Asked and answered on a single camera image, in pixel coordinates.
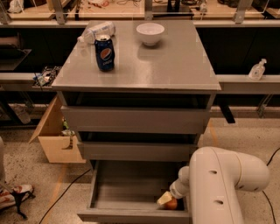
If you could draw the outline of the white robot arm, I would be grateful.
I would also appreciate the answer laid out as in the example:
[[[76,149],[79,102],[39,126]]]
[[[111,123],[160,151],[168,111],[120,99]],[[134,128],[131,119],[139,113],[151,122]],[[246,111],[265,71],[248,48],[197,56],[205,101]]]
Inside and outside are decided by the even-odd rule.
[[[190,197],[193,224],[244,224],[238,190],[260,192],[270,182],[268,166],[258,157],[217,147],[202,147],[182,167],[158,200],[160,207]]]

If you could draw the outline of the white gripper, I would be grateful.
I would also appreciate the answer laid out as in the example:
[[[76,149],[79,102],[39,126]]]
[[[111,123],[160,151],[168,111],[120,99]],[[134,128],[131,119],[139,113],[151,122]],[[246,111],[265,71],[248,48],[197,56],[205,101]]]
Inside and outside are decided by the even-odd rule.
[[[172,196],[175,199],[184,198],[189,192],[189,182],[183,183],[179,179],[175,180],[170,185],[170,191],[166,191],[163,195],[157,200],[157,205],[160,208],[167,209],[172,202]]]

